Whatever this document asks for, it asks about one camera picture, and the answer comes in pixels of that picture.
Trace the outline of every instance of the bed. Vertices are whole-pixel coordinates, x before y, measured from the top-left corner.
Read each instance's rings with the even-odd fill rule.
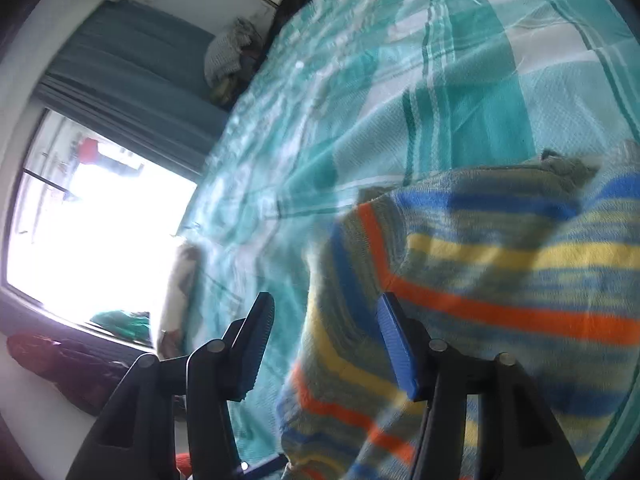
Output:
[[[640,140],[640,47],[607,0],[313,0],[240,98],[181,233],[203,249],[185,350],[257,293],[276,318],[255,389],[231,407],[248,462],[278,447],[308,258],[335,219],[436,171]]]

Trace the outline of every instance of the metal screw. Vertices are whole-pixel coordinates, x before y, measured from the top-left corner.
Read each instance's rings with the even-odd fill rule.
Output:
[[[499,354],[498,361],[500,361],[500,364],[503,364],[505,366],[513,366],[514,364],[516,364],[515,357],[513,357],[511,354],[508,354],[507,352]]]
[[[429,348],[434,352],[444,352],[447,349],[447,342],[442,339],[432,339],[429,341]]]
[[[155,362],[156,362],[155,355],[145,354],[143,356],[140,356],[140,359],[138,359],[138,366],[140,368],[149,368]]]
[[[225,342],[222,339],[214,339],[207,343],[207,351],[217,354],[225,349]]]

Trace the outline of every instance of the curtain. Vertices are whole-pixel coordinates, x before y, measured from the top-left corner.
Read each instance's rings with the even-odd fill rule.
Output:
[[[128,1],[103,3],[71,36],[35,94],[127,150],[198,181],[228,114],[209,101],[213,36]]]

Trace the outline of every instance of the striped sweater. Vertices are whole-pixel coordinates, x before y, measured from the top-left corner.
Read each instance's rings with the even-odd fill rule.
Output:
[[[359,205],[312,268],[298,358],[278,402],[286,478],[408,475],[424,405],[396,386],[375,317],[384,291],[465,354],[515,355],[588,477],[600,478],[590,468],[633,418],[639,220],[640,146],[631,141],[598,170],[548,156],[436,174]],[[473,477],[477,439],[470,396],[463,478]]]

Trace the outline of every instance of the window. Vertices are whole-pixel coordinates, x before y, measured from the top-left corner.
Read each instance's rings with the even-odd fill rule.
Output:
[[[49,110],[22,170],[6,280],[74,322],[153,312],[195,187]]]

